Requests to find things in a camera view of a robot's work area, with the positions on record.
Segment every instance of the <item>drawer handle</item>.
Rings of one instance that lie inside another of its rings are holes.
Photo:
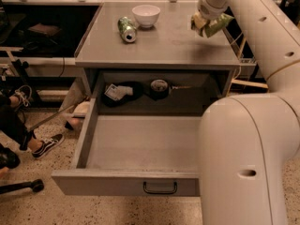
[[[143,182],[143,191],[148,194],[170,195],[174,194],[177,191],[177,183],[174,182],[174,187],[171,191],[154,191],[147,189],[147,182]]]

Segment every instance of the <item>chair leg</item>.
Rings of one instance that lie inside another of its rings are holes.
[[[7,193],[10,191],[16,191],[24,188],[31,188],[33,192],[39,192],[44,189],[44,184],[41,179],[37,179],[33,182],[24,182],[19,184],[11,184],[0,187],[0,194]]]

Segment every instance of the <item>white bowl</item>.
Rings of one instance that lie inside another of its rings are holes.
[[[132,13],[141,27],[149,28],[158,21],[160,8],[153,5],[139,5],[132,9]]]

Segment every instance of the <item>terrazzo floor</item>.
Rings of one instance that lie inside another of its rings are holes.
[[[26,125],[30,127],[54,112],[31,109],[24,114]],[[38,178],[45,184],[39,193],[26,188],[0,195],[0,224],[202,225],[200,198],[65,196],[51,173],[68,168],[78,134],[65,128],[61,116],[36,129],[40,139],[56,133],[63,133],[65,141],[42,160],[33,160],[29,152],[19,151],[18,145],[0,132],[1,143],[21,160],[21,165],[10,170],[0,185]],[[283,171],[289,225],[300,224],[300,158],[289,161]]]

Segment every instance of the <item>sneaker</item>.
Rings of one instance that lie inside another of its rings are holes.
[[[28,107],[30,105],[29,99],[31,98],[31,94],[32,94],[32,89],[28,85],[23,85],[19,87],[17,90],[15,90],[13,96],[19,99],[19,105],[17,107],[21,107],[22,105]]]
[[[36,159],[43,158],[46,154],[48,154],[51,150],[53,150],[54,147],[62,143],[64,139],[65,137],[63,134],[57,134],[51,137],[50,139],[46,139],[45,141],[42,141],[43,144],[36,152],[32,153],[32,156]]]

